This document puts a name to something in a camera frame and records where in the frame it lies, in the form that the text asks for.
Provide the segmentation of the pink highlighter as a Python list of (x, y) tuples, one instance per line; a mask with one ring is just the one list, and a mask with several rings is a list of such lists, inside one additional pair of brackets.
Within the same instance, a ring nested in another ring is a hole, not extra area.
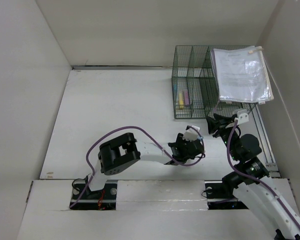
[(188, 90), (183, 91), (183, 99), (184, 99), (184, 105), (189, 106), (190, 105), (190, 97)]

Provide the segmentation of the yellow highlighter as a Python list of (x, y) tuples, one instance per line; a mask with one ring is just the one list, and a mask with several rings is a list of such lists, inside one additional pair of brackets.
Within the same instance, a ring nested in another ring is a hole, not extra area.
[(184, 95), (183, 92), (178, 93), (178, 108), (184, 109), (185, 103), (184, 103)]

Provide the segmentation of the light blue highlighter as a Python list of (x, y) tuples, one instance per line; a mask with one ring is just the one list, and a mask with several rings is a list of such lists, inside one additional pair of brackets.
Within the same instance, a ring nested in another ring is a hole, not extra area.
[(178, 81), (177, 80), (172, 80), (172, 91), (173, 91), (174, 98), (176, 98), (178, 95)]

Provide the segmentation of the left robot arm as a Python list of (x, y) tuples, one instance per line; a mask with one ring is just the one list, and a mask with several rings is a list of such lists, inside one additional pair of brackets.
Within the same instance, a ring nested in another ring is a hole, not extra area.
[(197, 133), (179, 133), (175, 142), (137, 140), (127, 132), (99, 146), (97, 163), (84, 186), (97, 198), (108, 180), (173, 180), (172, 167), (191, 167), (205, 157), (203, 139)]

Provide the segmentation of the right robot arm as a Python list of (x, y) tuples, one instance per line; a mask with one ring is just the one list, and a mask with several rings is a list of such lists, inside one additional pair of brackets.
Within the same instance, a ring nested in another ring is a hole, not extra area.
[(300, 216), (278, 191), (269, 171), (259, 160), (257, 137), (236, 130), (244, 116), (207, 117), (208, 133), (220, 137), (232, 172), (222, 178), (221, 191), (241, 201), (265, 226), (274, 240), (300, 240)]

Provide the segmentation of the white foam front board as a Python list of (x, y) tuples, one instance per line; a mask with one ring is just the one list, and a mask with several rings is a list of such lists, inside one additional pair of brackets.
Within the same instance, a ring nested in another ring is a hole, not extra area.
[(197, 212), (208, 209), (203, 180), (120, 180), (117, 211)]

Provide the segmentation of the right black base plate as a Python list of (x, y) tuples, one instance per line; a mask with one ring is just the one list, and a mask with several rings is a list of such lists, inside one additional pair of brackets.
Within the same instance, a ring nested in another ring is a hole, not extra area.
[(208, 210), (247, 210), (248, 207), (235, 198), (225, 187), (221, 180), (208, 180), (204, 182), (201, 196), (207, 201)]

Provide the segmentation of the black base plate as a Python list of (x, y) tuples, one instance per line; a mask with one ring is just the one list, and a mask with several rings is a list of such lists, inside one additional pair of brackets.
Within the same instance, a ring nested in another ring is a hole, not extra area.
[(201, 196), (207, 201), (208, 210), (247, 210), (248, 207), (235, 198), (225, 187), (221, 180), (208, 180), (204, 182)]
[(71, 210), (78, 210), (78, 211), (112, 211), (116, 209), (116, 199), (117, 199), (117, 188), (118, 188), (118, 181), (117, 180), (108, 180), (103, 189), (91, 191), (87, 188), (80, 200), (72, 206), (77, 199), (79, 198), (80, 194), (84, 190), (86, 182), (88, 179), (77, 178), (75, 179), (71, 186), (72, 186), (72, 195), (71, 200), (69, 203), (69, 208)]

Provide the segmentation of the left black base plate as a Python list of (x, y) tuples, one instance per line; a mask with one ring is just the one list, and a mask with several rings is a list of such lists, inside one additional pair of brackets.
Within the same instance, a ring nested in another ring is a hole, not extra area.
[(80, 200), (72, 206), (77, 199), (79, 198), (80, 194), (84, 190), (86, 182), (88, 179), (77, 178), (75, 179), (71, 186), (72, 186), (72, 195), (71, 200), (69, 203), (69, 208), (71, 210), (78, 210), (78, 211), (112, 211), (116, 209), (116, 199), (117, 199), (117, 188), (118, 188), (118, 181), (117, 180), (108, 180), (103, 189), (91, 191), (87, 188)]

